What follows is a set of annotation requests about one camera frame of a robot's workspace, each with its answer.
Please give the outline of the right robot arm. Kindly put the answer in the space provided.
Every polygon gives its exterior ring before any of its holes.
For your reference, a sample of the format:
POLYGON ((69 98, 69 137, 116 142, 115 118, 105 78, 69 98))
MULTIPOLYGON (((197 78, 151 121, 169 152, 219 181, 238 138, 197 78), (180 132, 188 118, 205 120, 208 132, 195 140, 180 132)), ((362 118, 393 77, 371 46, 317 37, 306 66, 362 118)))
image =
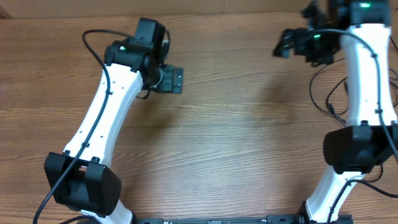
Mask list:
POLYGON ((356 184, 397 155, 397 115, 390 93, 389 1, 312 1, 302 10, 305 28, 286 29, 274 56, 304 56, 313 67, 331 65, 342 50, 346 61, 348 110, 343 128, 323 140, 326 169, 296 215, 268 215, 267 223, 351 223, 339 211, 356 184))

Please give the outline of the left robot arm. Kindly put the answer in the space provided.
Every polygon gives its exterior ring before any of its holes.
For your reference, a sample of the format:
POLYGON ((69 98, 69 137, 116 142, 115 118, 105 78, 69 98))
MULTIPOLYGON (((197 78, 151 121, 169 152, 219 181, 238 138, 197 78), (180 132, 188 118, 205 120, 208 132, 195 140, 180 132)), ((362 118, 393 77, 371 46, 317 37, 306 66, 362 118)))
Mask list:
POLYGON ((98 59, 101 81, 78 131, 62 153, 44 162, 47 199, 78 211, 83 223, 135 223, 121 202, 121 180, 111 170, 114 146, 135 99, 151 92, 180 94, 183 69, 165 64, 170 33, 142 17, 134 35, 121 34, 98 59))

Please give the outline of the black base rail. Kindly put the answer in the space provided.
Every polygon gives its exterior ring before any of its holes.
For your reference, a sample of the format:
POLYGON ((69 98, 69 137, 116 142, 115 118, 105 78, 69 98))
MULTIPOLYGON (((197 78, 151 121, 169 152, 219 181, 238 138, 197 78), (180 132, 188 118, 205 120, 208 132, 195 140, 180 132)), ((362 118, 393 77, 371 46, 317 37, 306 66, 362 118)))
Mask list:
POLYGON ((133 224, 310 224, 304 215, 268 215, 262 218, 188 218, 168 219, 162 218, 133 218, 133 224))

